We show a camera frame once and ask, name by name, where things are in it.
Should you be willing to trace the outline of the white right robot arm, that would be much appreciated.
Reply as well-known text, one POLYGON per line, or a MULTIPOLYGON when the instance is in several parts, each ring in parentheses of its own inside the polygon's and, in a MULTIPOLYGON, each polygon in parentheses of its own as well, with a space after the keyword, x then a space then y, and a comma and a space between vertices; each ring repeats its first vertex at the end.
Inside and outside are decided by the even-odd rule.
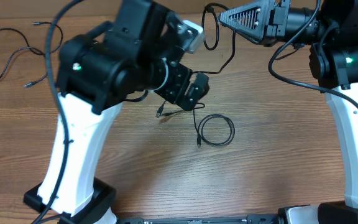
POLYGON ((220 23, 248 41, 271 47, 310 47, 309 66, 333 114, 345 173, 344 198, 317 206, 280 208, 269 223, 358 223, 358 0, 318 1, 314 9, 290 1, 255 1, 226 10, 220 23))

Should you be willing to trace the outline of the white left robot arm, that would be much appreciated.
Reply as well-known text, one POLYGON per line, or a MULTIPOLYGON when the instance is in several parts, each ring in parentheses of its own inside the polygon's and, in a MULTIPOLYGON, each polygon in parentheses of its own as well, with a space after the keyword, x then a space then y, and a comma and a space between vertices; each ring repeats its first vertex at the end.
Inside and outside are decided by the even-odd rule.
POLYGON ((58 123, 44 180, 24 195, 37 223, 56 212, 60 223, 116 223, 112 187, 95 177, 123 102, 152 91, 185 111, 209 90, 208 77, 181 64, 204 40, 198 24, 154 1, 124 1, 113 21, 66 41, 59 67, 45 65, 58 123))

